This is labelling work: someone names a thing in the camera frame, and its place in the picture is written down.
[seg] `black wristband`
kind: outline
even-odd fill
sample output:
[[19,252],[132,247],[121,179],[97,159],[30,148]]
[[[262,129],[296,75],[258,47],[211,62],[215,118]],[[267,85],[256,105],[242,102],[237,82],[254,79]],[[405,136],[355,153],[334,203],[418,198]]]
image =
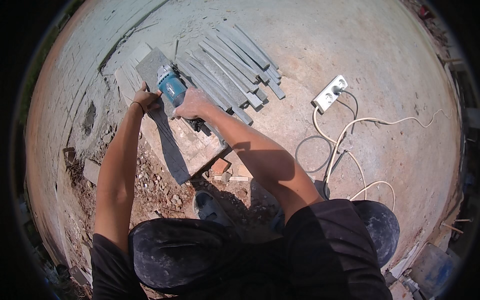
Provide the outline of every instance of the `black wristband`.
[[137,103],[138,105],[140,105],[140,108],[142,109],[142,112],[144,113],[143,115],[145,115],[145,109],[144,107],[140,104],[140,102],[137,102],[137,101],[133,101],[130,106],[132,106],[133,103]]

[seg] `power strip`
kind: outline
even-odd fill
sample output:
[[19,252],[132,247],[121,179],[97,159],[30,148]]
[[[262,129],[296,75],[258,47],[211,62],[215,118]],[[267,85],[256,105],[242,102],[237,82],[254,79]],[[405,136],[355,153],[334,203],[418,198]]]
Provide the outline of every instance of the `power strip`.
[[340,93],[336,95],[333,92],[333,87],[338,86],[341,89],[345,89],[348,84],[345,78],[342,75],[335,77],[313,100],[313,103],[318,106],[318,109],[321,113],[325,111],[332,105],[332,103],[340,96]]

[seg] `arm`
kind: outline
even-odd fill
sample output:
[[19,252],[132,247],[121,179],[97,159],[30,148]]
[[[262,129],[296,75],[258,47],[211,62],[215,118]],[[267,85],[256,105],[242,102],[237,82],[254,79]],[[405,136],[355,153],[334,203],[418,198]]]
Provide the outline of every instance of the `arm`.
[[247,169],[280,203],[285,222],[299,209],[323,201],[312,180],[282,146],[214,105],[199,89],[189,88],[177,117],[201,118],[215,127]]
[[133,186],[137,167],[137,146],[143,111],[158,108],[151,104],[161,92],[146,92],[146,83],[135,93],[134,102],[108,146],[103,158],[96,190],[95,233],[125,253],[128,252],[128,230],[133,204]]

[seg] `red brick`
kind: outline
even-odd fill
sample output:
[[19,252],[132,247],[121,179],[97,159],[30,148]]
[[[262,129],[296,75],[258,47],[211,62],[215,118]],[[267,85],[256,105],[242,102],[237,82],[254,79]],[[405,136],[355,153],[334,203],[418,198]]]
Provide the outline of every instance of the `red brick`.
[[227,162],[226,160],[219,158],[216,160],[216,162],[212,165],[212,171],[218,174],[222,174],[225,172],[228,167],[230,167],[230,163]]

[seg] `hand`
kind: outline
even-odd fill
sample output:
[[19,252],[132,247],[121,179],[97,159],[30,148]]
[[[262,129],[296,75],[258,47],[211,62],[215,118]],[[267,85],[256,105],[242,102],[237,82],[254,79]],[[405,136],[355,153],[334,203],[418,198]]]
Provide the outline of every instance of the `hand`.
[[142,82],[142,87],[135,93],[135,97],[133,97],[134,102],[138,102],[145,112],[148,112],[151,109],[159,108],[160,105],[158,103],[153,103],[155,100],[158,99],[162,95],[162,92],[157,91],[156,93],[147,92],[147,83],[145,81]]
[[183,103],[173,110],[173,116],[188,120],[203,118],[202,115],[209,108],[216,108],[216,106],[210,101],[208,95],[201,89],[189,87]]

